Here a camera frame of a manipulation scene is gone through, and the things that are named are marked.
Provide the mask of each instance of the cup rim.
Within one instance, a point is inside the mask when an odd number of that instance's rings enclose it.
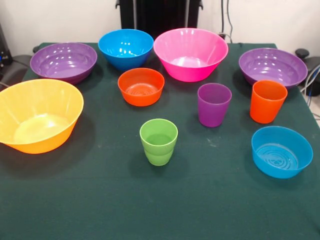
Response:
[[[204,100],[204,99],[200,96],[199,92],[200,92],[200,90],[201,90],[202,88],[207,87],[207,86],[209,86],[209,85],[211,85],[211,86],[219,86],[219,87],[222,87],[222,88],[224,88],[224,89],[227,89],[228,92],[229,92],[229,94],[230,94],[230,97],[228,98],[228,100],[223,101],[223,102],[220,102],[220,103],[212,103],[212,102],[209,102],[209,101]],[[197,94],[198,94],[198,98],[199,98],[201,101],[203,101],[203,102],[205,102],[205,103],[207,103],[207,104],[210,104],[210,105],[214,105],[214,106],[226,104],[226,103],[230,102],[230,101],[231,101],[231,98],[232,98],[232,91],[230,90],[230,88],[228,88],[226,85],[223,85],[223,84],[221,84],[221,83],[216,83],[216,82],[209,82],[209,83],[203,84],[202,86],[200,86],[200,87],[198,88]]]
[[[141,130],[142,130],[142,128],[145,126],[145,124],[147,124],[147,123],[149,123],[149,122],[152,122],[152,121],[156,121],[156,120],[165,121],[165,122],[168,122],[168,123],[170,123],[170,124],[172,124],[172,125],[174,126],[174,128],[175,128],[175,130],[176,130],[176,134],[175,134],[175,136],[174,136],[174,138],[173,138],[172,141],[170,141],[170,142],[168,142],[168,143],[166,143],[166,144],[163,144],[163,145],[155,145],[155,144],[151,144],[151,143],[147,142],[147,141],[142,137]],[[178,137],[178,128],[177,128],[177,126],[176,126],[172,121],[169,121],[169,120],[164,119],[164,118],[153,118],[153,119],[150,119],[150,120],[146,121],[144,124],[142,124],[142,126],[140,127],[139,134],[140,134],[141,140],[142,140],[143,142],[145,142],[146,144],[148,144],[148,145],[150,145],[150,146],[153,146],[153,147],[164,147],[164,146],[167,146],[167,145],[172,144],[172,143],[177,139],[177,137]]]
[[[275,84],[275,85],[278,85],[280,88],[284,89],[285,90],[285,96],[282,97],[282,98],[279,98],[279,99],[269,99],[269,98],[265,98],[265,97],[262,97],[260,94],[258,94],[256,91],[255,91],[255,86],[257,86],[257,84],[261,84],[261,83],[265,83],[265,82],[269,82],[269,83],[272,83],[272,84]],[[266,100],[266,101],[270,101],[270,102],[278,102],[278,101],[282,101],[282,100],[285,100],[288,96],[288,90],[287,88],[279,83],[279,82],[276,82],[276,81],[273,81],[273,80],[260,80],[260,81],[257,81],[253,84],[252,86],[252,92],[255,92],[256,96],[259,97],[260,99],[263,99],[263,100]]]

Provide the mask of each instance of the purple cup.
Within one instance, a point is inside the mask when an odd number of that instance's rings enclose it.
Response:
[[[198,89],[198,117],[202,125],[214,128],[221,125],[229,107],[232,93],[219,83],[207,83]]]

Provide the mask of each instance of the purple bowl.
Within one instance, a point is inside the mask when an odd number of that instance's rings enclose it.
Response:
[[[260,80],[273,80],[287,89],[301,83],[308,74],[305,63],[295,55],[276,48],[256,48],[241,55],[240,69],[253,85]]]
[[[37,51],[30,60],[30,67],[41,78],[75,85],[91,73],[97,58],[96,51],[86,44],[55,43]]]

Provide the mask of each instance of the yellow bowl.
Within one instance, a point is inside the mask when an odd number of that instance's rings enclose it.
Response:
[[[0,143],[23,153],[41,154],[61,146],[84,108],[70,83],[35,79],[0,92]]]

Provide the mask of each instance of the blue bowl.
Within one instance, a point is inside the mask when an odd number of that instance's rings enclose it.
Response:
[[[120,71],[141,67],[153,45],[154,39],[148,33],[135,29],[111,31],[98,43],[104,57]]]
[[[299,133],[282,126],[266,126],[251,139],[253,161],[258,169],[278,179],[288,179],[307,167],[312,147]]]

